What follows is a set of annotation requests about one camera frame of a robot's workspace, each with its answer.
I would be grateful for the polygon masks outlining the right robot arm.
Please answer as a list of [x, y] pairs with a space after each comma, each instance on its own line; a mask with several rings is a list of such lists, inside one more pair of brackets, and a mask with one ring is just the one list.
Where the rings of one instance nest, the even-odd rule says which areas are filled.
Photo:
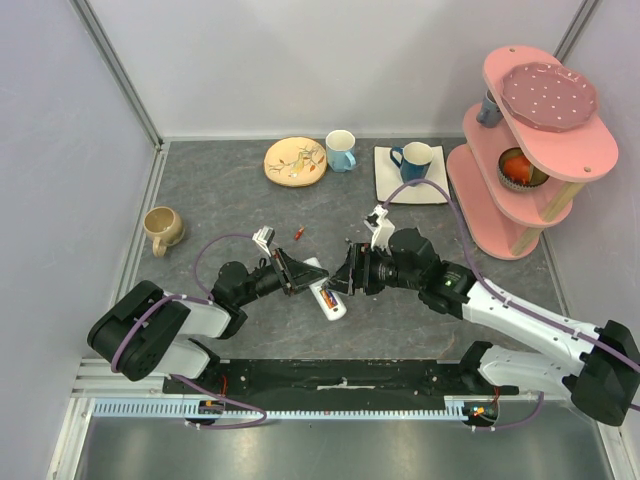
[[623, 424], [639, 389], [639, 348], [631, 331], [557, 315], [510, 295], [472, 270], [436, 254], [417, 229], [393, 233], [387, 247], [350, 245], [344, 264], [325, 283], [330, 290], [376, 295], [385, 288], [417, 293], [429, 309], [482, 325], [531, 348], [515, 354], [497, 346], [458, 368], [467, 392], [516, 386], [568, 397], [592, 419]]

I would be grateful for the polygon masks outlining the orange battery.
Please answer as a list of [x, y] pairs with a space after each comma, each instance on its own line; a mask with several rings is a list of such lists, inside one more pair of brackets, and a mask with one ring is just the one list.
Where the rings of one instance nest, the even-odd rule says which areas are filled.
[[334, 308], [338, 305], [336, 297], [331, 293], [331, 295], [324, 294], [325, 301], [330, 308]]

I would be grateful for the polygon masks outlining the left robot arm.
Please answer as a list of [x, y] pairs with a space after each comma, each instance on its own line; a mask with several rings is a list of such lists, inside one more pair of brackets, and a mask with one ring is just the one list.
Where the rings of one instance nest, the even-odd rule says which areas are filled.
[[177, 373], [196, 392], [208, 393], [218, 385], [220, 371], [195, 336], [229, 339], [247, 319], [243, 306], [278, 290], [295, 295], [328, 276], [322, 267], [277, 248], [253, 271], [238, 261], [225, 263], [211, 300], [168, 294], [143, 280], [94, 324], [87, 343], [113, 372], [131, 381], [153, 372]]

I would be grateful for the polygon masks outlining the white remote control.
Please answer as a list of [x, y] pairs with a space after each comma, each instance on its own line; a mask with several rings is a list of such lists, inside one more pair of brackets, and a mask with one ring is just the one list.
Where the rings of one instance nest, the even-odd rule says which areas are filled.
[[328, 276], [325, 275], [309, 286], [316, 302], [320, 306], [328, 321], [337, 321], [347, 313], [346, 306], [337, 292], [330, 290], [326, 286]]

